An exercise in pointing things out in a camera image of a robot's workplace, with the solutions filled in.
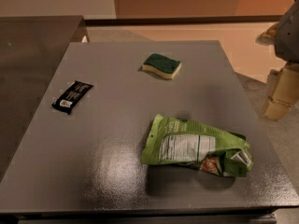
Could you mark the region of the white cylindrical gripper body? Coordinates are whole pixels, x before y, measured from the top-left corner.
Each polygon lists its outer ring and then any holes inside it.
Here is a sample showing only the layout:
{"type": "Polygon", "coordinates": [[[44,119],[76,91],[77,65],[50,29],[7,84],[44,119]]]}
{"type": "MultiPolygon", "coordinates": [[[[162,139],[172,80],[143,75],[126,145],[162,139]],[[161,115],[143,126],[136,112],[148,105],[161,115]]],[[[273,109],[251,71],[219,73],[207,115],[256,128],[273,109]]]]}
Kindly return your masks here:
{"type": "Polygon", "coordinates": [[[263,115],[270,120],[283,119],[299,101],[299,64],[286,63],[279,71],[271,69],[266,86],[263,115]]]}

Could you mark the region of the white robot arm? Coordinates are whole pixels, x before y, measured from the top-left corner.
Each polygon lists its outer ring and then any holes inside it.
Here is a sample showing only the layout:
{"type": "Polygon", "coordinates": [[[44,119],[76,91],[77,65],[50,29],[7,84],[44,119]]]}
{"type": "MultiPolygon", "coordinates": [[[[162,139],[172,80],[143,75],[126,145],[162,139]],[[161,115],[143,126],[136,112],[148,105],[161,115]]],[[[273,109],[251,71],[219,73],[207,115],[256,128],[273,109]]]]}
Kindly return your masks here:
{"type": "Polygon", "coordinates": [[[269,92],[263,115],[280,120],[299,101],[299,0],[278,23],[275,54],[286,64],[279,71],[272,70],[268,76],[269,92]]]}

